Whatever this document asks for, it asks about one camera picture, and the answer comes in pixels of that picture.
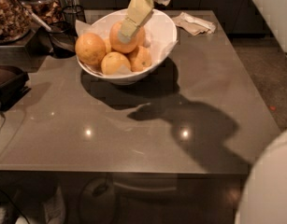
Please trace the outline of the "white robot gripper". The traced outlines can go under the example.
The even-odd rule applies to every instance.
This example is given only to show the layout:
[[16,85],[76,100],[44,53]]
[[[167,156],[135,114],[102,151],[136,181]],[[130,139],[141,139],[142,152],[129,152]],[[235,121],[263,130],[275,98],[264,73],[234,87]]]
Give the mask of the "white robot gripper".
[[139,29],[151,17],[153,1],[157,4],[167,6],[171,0],[131,0],[122,20],[118,38],[123,44],[131,42]]

